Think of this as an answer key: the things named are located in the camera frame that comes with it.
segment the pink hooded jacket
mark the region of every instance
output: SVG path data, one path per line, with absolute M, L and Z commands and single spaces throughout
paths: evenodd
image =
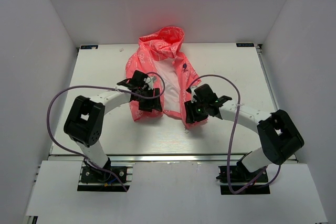
M 133 119 L 139 120 L 147 117 L 168 116 L 182 119 L 186 127 L 190 125 L 185 122 L 186 112 L 184 102 L 191 99 L 186 92 L 190 83 L 198 77 L 180 48 L 184 39 L 184 31 L 181 28 L 169 26 L 159 31 L 139 38 L 139 48 L 126 64 L 126 78 L 131 78 L 135 70 L 141 72 L 157 72 L 166 84 L 165 93 L 160 97 L 163 112 L 146 112 L 138 109 L 135 101 L 130 103 Z M 155 88 L 162 90 L 162 84 L 155 82 Z

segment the white tabletop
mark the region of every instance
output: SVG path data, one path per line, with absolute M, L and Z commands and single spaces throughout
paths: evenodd
M 114 87 L 125 77 L 125 65 L 138 45 L 99 45 L 98 49 L 79 50 L 71 86 L 97 85 Z M 237 48 L 236 44 L 183 44 L 182 52 L 199 75 L 221 74 L 233 81 L 241 92 L 242 103 L 259 110 L 273 111 L 271 96 L 256 49 Z M 219 78 L 207 77 L 218 96 L 237 98 L 235 90 Z M 76 151 L 79 147 L 63 132 L 72 103 L 78 95 L 90 97 L 101 93 L 95 89 L 69 91 L 55 137 Z M 209 154 L 226 153 L 232 122 L 209 118 L 202 126 L 185 133 L 181 120 L 163 115 L 160 119 L 134 122 L 126 104 L 104 117 L 101 145 L 107 154 Z M 256 133 L 242 126 L 236 129 L 234 153 L 247 153 L 260 147 Z M 53 146 L 52 154 L 67 154 Z
M 77 191 L 81 161 L 43 161 L 26 215 L 37 223 L 326 222 L 305 164 L 283 164 L 269 195 L 221 195 L 212 163 L 137 163 L 127 193 Z M 267 168 L 269 178 L 276 165 Z

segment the black mounting plate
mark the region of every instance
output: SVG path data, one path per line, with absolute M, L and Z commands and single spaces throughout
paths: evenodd
M 127 167 L 126 166 L 111 166 L 111 171 L 114 172 L 117 177 L 121 180 L 121 182 L 126 183 L 127 182 Z M 87 167 L 84 166 L 82 168 L 81 172 L 81 179 L 80 182 L 86 184 L 86 185 L 78 185 L 77 191 L 125 191 L 123 187 L 119 184 L 117 180 L 115 180 L 112 185 L 104 186 L 105 183 L 113 180 L 113 176 L 107 180 L 107 181 L 100 181 L 95 176 L 94 172 Z
M 233 183 L 241 183 L 241 185 L 232 185 L 232 189 L 234 191 L 237 191 L 239 189 L 241 189 L 247 182 L 251 181 L 251 179 L 253 179 L 255 177 L 255 173 L 253 173 L 251 178 L 242 178 L 242 177 L 238 177 L 235 176 L 235 170 L 236 170 L 237 166 L 234 165 L 230 165 L 230 176 L 231 176 L 231 182 Z M 219 171 L 220 174 L 223 175 L 223 178 L 225 179 L 225 181 L 221 181 L 222 183 L 227 182 L 226 180 L 226 165 L 225 166 L 219 166 Z M 267 172 L 265 171 L 265 174 L 262 174 L 256 181 L 256 183 L 267 183 L 268 182 L 268 176 L 267 176 Z M 232 193 L 229 190 L 229 186 L 228 185 L 220 185 L 221 187 L 221 191 L 220 194 L 221 195 L 232 195 Z M 238 195 L 260 195 L 260 194 L 270 194 L 270 189 L 269 186 L 266 187 L 262 187 L 260 188 L 260 185 L 252 185 L 249 186 L 248 188 L 246 188 L 244 191 L 242 191 L 240 194 Z

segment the wire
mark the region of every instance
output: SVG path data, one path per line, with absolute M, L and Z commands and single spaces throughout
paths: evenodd
M 257 188 L 264 188 L 264 187 L 269 186 L 270 184 L 272 184 L 277 179 L 277 177 L 279 176 L 280 169 L 281 169 L 281 165 L 279 165 L 277 173 L 275 174 L 274 178 L 270 182 L 268 182 L 267 184 L 258 186 Z
M 119 179 L 119 177 L 112 171 L 110 170 L 107 170 L 107 169 L 104 169 L 104 168 L 101 168 L 99 167 L 98 165 L 96 165 L 95 163 L 93 163 L 92 161 L 89 160 L 89 157 L 87 157 L 86 155 L 84 155 L 83 153 L 80 153 L 80 152 L 76 152 L 74 150 L 71 150 L 69 148 L 66 148 L 65 146 L 61 145 L 53 136 L 53 133 L 51 132 L 51 128 L 50 128 L 50 113 L 51 113 L 51 108 L 53 107 L 53 104 L 54 102 L 56 101 L 56 99 L 63 93 L 69 91 L 69 90 L 72 90 L 72 89 L 80 89 L 80 88 L 89 88 L 89 89 L 105 89 L 105 90 L 111 90 L 111 91 L 119 91 L 119 92 L 123 92 L 123 93 L 128 93 L 128 94 L 132 94 L 132 95 L 135 95 L 137 97 L 140 97 L 140 98 L 143 98 L 143 99 L 155 99 L 155 98 L 158 98 L 160 96 L 163 95 L 164 91 L 165 91 L 165 83 L 164 83 L 164 80 L 163 78 L 161 77 L 161 75 L 159 75 L 158 73 L 155 73 L 155 72 L 148 72 L 147 74 L 155 74 L 157 75 L 161 81 L 162 81 L 162 84 L 163 84 L 163 89 L 162 89 L 162 92 L 156 96 L 153 96 L 153 97 L 144 97 L 143 95 L 140 95 L 140 94 L 137 94 L 137 93 L 134 93 L 132 91 L 128 91 L 128 90 L 119 90 L 119 89 L 116 89 L 116 88 L 109 88 L 109 87 L 100 87 L 100 86 L 90 86 L 90 85 L 79 85 L 79 86 L 73 86 L 73 87 L 68 87 L 66 89 L 63 89 L 61 91 L 59 91 L 54 97 L 53 99 L 51 100 L 49 106 L 48 106 L 48 110 L 47 110 L 47 131 L 48 131 L 48 134 L 51 138 L 51 140 L 54 142 L 54 144 L 56 144 L 58 147 L 60 147 L 61 149 L 67 151 L 67 152 L 70 152 L 70 153 L 73 153 L 73 154 L 76 154 L 76 155 L 79 155 L 81 157 L 83 157 L 85 160 L 89 161 L 90 162 L 90 165 L 93 166 L 94 168 L 98 169 L 98 170 L 101 170 L 103 172 L 106 172 L 106 173 L 109 173 L 111 174 L 113 177 L 115 177 L 118 182 L 121 184 L 121 186 L 124 188 L 125 191 L 127 191 L 127 188 L 125 187 L 125 185 L 121 182 L 121 180 Z
M 227 176 L 227 184 L 228 184 L 228 187 L 229 187 L 229 190 L 232 194 L 239 194 L 241 193 L 242 191 L 244 191 L 247 187 L 249 187 L 250 185 L 252 185 L 262 174 L 263 172 L 266 170 L 266 167 L 264 167 L 260 173 L 258 173 L 250 182 L 248 182 L 246 185 L 244 185 L 242 188 L 240 188 L 239 190 L 237 191 L 234 191 L 232 189 L 232 185 L 231 185 L 231 178 L 230 178 L 230 158 L 231 158 L 231 151 L 232 151 L 232 143 L 233 143 L 233 137 L 235 135 L 235 131 L 236 131 L 236 126 L 237 126 L 237 123 L 238 123 L 238 116 L 239 116 L 239 110 L 240 110 L 240 91 L 238 90 L 237 86 L 232 82 L 230 81 L 229 79 L 227 79 L 226 77 L 223 77 L 223 76 L 220 76 L 218 74 L 205 74 L 203 76 L 199 76 L 198 78 L 196 78 L 195 80 L 192 81 L 192 83 L 189 85 L 188 88 L 190 88 L 197 80 L 199 80 L 200 78 L 203 78 L 203 77 L 218 77 L 218 78 L 221 78 L 223 80 L 226 80 L 228 83 L 231 84 L 232 87 L 234 87 L 234 89 L 236 90 L 237 92 L 237 95 L 238 95 L 238 101 L 237 101 L 237 112 L 236 112 L 236 115 L 235 115 L 235 119 L 234 119 L 234 122 L 233 122 L 233 126 L 232 126 L 232 130 L 231 130 L 231 135 L 230 135 L 230 140 L 229 140 L 229 148 L 228 148 L 228 151 L 227 151 L 227 161 L 226 161 L 226 176 Z
M 256 184 L 256 181 L 254 181 L 252 185 L 248 186 L 248 188 L 253 187 L 255 184 Z
M 113 180 L 111 180 L 110 182 L 107 182 L 107 184 L 108 185 L 111 185 L 114 181 L 116 181 L 117 179 L 115 178 L 115 179 L 113 179 Z

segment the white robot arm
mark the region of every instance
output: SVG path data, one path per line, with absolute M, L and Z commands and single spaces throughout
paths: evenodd
M 139 110 L 151 112 L 162 111 L 159 88 L 154 88 L 156 77 L 149 77 L 140 71 L 135 71 L 130 79 L 123 80 L 115 87 L 118 92 L 106 91 L 94 97 L 78 96 L 73 102 L 64 125 L 64 132 L 74 140 L 88 157 L 86 165 L 96 174 L 99 181 L 106 181 L 110 174 L 96 169 L 91 164 L 105 170 L 110 170 L 111 162 L 102 149 L 99 137 L 102 131 L 104 115 L 111 110 L 130 101 L 139 102 Z
M 209 115 L 222 120 L 235 120 L 238 104 L 231 97 L 224 95 L 218 98 L 208 84 L 189 89 L 188 92 L 193 99 L 184 103 L 187 123 L 202 121 Z M 242 177 L 250 177 L 269 164 L 283 164 L 304 145 L 293 121 L 283 110 L 270 113 L 240 105 L 238 124 L 256 132 L 261 141 L 261 148 L 237 162 L 237 170 Z

